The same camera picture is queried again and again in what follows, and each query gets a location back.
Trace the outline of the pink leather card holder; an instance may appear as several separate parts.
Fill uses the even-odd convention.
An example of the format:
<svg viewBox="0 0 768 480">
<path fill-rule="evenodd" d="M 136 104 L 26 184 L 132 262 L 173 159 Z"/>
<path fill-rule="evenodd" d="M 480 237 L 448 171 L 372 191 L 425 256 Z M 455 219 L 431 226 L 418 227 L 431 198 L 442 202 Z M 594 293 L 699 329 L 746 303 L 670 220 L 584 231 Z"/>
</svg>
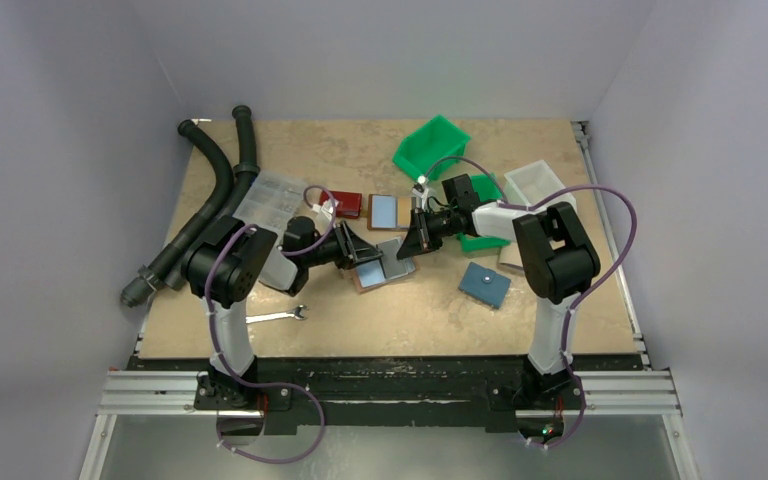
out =
<svg viewBox="0 0 768 480">
<path fill-rule="evenodd" d="M 401 245 L 401 238 L 392 238 L 377 244 L 382 256 L 377 260 L 361 264 L 352 271 L 352 279 L 359 293 L 398 281 L 418 270 L 412 258 L 397 258 L 396 254 Z"/>
</svg>

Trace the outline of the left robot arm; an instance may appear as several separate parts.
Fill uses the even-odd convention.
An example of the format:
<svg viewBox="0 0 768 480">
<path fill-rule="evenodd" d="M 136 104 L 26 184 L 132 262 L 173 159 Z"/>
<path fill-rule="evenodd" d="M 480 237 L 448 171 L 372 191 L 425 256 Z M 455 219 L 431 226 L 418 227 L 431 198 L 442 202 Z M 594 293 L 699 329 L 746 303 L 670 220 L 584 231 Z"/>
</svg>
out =
<svg viewBox="0 0 768 480">
<path fill-rule="evenodd" d="M 211 379 L 230 388 L 258 388 L 256 356 L 250 343 L 246 302 L 260 282 L 296 296 L 314 267 L 334 264 L 352 270 L 381 259 L 383 252 L 344 221 L 320 232 L 313 219 L 295 216 L 278 234 L 263 226 L 224 216 L 184 255 L 182 275 L 205 307 L 214 352 Z"/>
</svg>

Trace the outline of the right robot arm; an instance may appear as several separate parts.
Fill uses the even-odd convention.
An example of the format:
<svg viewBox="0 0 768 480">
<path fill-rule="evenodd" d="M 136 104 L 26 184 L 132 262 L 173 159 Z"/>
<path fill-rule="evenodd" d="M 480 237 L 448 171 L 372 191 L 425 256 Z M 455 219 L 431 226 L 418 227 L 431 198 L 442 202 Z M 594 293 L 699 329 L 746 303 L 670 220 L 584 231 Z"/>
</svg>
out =
<svg viewBox="0 0 768 480">
<path fill-rule="evenodd" d="M 575 208 L 560 197 L 596 186 L 566 187 L 531 206 L 482 201 L 466 174 L 444 180 L 442 187 L 447 203 L 434 211 L 428 206 L 434 196 L 429 179 L 421 175 L 416 180 L 416 205 L 397 257 L 436 251 L 444 238 L 458 234 L 514 242 L 527 283 L 538 297 L 530 365 L 540 375 L 561 372 L 572 363 L 570 327 L 577 305 L 601 263 Z"/>
</svg>

